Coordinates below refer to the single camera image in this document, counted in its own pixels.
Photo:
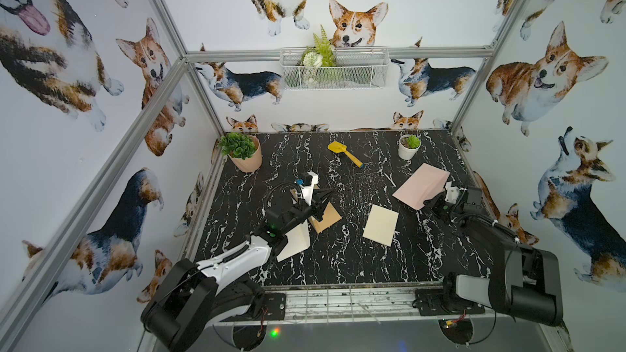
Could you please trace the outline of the pink envelope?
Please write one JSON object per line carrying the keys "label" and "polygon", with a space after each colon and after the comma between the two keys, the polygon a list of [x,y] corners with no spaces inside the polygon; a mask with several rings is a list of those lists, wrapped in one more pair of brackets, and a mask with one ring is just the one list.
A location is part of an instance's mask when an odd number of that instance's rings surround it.
{"label": "pink envelope", "polygon": [[443,191],[449,176],[448,171],[423,163],[396,190],[393,197],[414,210],[420,210],[426,201]]}

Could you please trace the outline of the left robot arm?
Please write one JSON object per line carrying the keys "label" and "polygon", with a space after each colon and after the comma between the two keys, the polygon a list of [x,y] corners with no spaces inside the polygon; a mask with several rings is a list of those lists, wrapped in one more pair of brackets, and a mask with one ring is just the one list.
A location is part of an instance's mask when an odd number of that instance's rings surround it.
{"label": "left robot arm", "polygon": [[334,194],[332,188],[315,188],[305,201],[302,187],[279,187],[294,189],[300,198],[288,208],[267,210],[265,221],[235,248],[200,262],[185,258],[161,282],[140,320],[167,350],[188,350],[206,326],[226,319],[265,319],[265,292],[248,273],[278,257],[293,229],[307,225],[309,218],[322,220]]}

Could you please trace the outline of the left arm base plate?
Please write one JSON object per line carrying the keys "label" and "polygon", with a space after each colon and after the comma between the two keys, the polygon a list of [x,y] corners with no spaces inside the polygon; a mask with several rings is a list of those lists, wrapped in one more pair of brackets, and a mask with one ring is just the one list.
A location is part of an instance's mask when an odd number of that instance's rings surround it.
{"label": "left arm base plate", "polygon": [[253,301],[244,314],[249,320],[278,320],[285,318],[286,310],[285,293],[265,293],[253,298]]}

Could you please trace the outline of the cream letter paper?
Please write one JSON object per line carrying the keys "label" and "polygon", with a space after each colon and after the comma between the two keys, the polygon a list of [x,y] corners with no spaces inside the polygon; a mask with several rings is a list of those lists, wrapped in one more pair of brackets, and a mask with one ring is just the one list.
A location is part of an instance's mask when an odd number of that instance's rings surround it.
{"label": "cream letter paper", "polygon": [[372,205],[363,237],[370,241],[391,247],[399,214],[379,205]]}

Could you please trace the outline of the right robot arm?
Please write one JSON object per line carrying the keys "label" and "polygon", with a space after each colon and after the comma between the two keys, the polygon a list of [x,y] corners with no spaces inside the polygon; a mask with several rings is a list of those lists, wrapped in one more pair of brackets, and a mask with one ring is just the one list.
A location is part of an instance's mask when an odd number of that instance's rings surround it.
{"label": "right robot arm", "polygon": [[538,324],[561,324],[562,288],[556,255],[524,244],[513,231],[481,213],[480,194],[477,187],[468,187],[449,202],[447,192],[442,191],[422,207],[436,221],[455,226],[492,259],[487,277],[451,272],[443,278],[444,309],[464,312],[486,306],[497,314]]}

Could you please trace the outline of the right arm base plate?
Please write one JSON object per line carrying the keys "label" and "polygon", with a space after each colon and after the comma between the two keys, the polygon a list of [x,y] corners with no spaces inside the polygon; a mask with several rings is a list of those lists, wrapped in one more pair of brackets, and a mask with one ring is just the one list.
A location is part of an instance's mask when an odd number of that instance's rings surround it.
{"label": "right arm base plate", "polygon": [[422,316],[481,315],[485,309],[478,303],[459,298],[443,289],[416,289],[412,307]]}

